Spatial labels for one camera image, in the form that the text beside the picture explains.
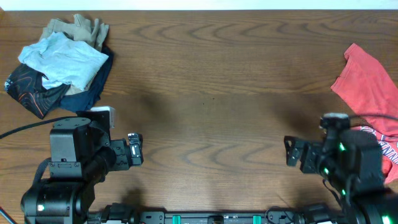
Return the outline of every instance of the green strip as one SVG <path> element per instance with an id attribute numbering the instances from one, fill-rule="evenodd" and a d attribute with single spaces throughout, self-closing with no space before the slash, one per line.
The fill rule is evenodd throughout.
<path id="1" fill-rule="evenodd" d="M 253 224 L 261 224 L 261 216 L 253 215 Z"/>
<path id="2" fill-rule="evenodd" d="M 173 224 L 181 224 L 181 216 L 173 215 Z"/>

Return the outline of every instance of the green light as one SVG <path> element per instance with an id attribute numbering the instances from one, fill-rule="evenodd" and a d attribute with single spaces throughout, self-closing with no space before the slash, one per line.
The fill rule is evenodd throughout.
<path id="1" fill-rule="evenodd" d="M 390 217 L 388 217 L 388 215 L 384 215 L 383 217 L 381 217 L 381 219 L 383 220 L 383 224 L 392 224 Z"/>
<path id="2" fill-rule="evenodd" d="M 345 151 L 346 148 L 344 147 L 343 143 L 340 143 L 339 145 L 340 151 Z"/>

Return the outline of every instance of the white background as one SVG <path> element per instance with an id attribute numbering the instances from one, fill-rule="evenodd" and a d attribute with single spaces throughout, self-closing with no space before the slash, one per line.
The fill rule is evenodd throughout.
<path id="1" fill-rule="evenodd" d="M 398 9 L 398 0 L 0 0 L 15 10 Z"/>

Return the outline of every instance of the wooden tabletop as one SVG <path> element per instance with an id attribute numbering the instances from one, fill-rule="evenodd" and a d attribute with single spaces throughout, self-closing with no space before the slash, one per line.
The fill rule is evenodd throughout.
<path id="1" fill-rule="evenodd" d="M 5 12 L 0 81 L 50 19 L 74 13 Z M 330 86 L 353 42 L 398 81 L 397 11 L 78 13 L 110 25 L 115 58 L 97 105 L 116 109 L 111 137 L 144 135 L 143 166 L 109 173 L 92 211 L 112 202 L 170 211 L 336 207 L 320 176 L 286 166 L 283 137 L 320 139 L 323 113 L 352 113 Z M 0 133 L 40 121 L 3 89 L 0 105 Z M 23 193 L 50 157 L 51 127 L 0 140 L 0 206 L 17 222 Z"/>

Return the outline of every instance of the red and white cloth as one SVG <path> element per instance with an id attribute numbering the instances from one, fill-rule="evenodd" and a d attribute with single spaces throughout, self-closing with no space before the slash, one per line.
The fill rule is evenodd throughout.
<path id="1" fill-rule="evenodd" d="M 330 87 L 356 114 L 386 114 L 398 117 L 398 88 L 383 66 L 361 47 L 352 44 L 344 53 L 347 64 Z M 388 184 L 398 179 L 398 122 L 385 118 L 364 118 L 382 147 L 382 171 Z"/>

